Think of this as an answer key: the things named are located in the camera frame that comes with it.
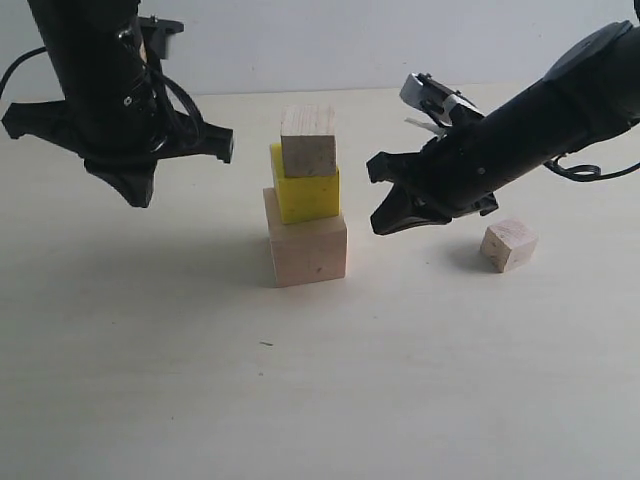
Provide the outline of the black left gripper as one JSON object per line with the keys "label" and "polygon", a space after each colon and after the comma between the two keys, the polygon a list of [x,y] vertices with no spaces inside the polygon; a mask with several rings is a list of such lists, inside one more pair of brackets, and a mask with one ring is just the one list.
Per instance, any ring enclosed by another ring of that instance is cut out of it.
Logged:
{"label": "black left gripper", "polygon": [[161,159],[211,155],[230,162],[232,130],[207,123],[161,67],[58,64],[54,71],[62,99],[11,104],[2,117],[8,135],[35,136],[76,153],[131,207],[149,207]]}

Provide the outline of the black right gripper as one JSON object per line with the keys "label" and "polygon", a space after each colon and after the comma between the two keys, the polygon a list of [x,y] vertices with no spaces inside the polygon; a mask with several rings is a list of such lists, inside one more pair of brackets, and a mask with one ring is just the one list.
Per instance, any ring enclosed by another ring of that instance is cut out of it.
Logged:
{"label": "black right gripper", "polygon": [[391,190],[370,216],[376,235],[434,225],[499,208],[500,135],[492,127],[462,127],[419,151],[381,151],[367,163],[371,183]]}

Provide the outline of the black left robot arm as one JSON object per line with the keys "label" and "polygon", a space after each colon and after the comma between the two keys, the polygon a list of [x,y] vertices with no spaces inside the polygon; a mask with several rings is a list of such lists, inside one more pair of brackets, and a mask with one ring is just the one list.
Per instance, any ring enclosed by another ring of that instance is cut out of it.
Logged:
{"label": "black left robot arm", "polygon": [[32,1],[43,44],[19,56],[47,54],[63,99],[12,103],[2,116],[12,139],[37,137],[77,154],[86,171],[134,208],[149,206],[159,161],[210,155],[230,163],[232,130],[207,123],[191,96],[164,74],[178,20],[143,17],[136,1]]}

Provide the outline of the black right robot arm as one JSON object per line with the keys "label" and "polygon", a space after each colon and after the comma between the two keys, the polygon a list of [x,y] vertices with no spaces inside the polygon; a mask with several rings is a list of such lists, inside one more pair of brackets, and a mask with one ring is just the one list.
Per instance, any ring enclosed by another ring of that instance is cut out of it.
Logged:
{"label": "black right robot arm", "polygon": [[564,169],[559,160],[638,125],[639,29],[622,21],[596,30],[488,114],[429,74],[410,74],[400,98],[433,120],[434,136],[418,151],[367,162],[371,182],[392,185],[370,216],[381,236],[489,215],[497,190],[539,166],[579,182],[605,179],[599,168]]}

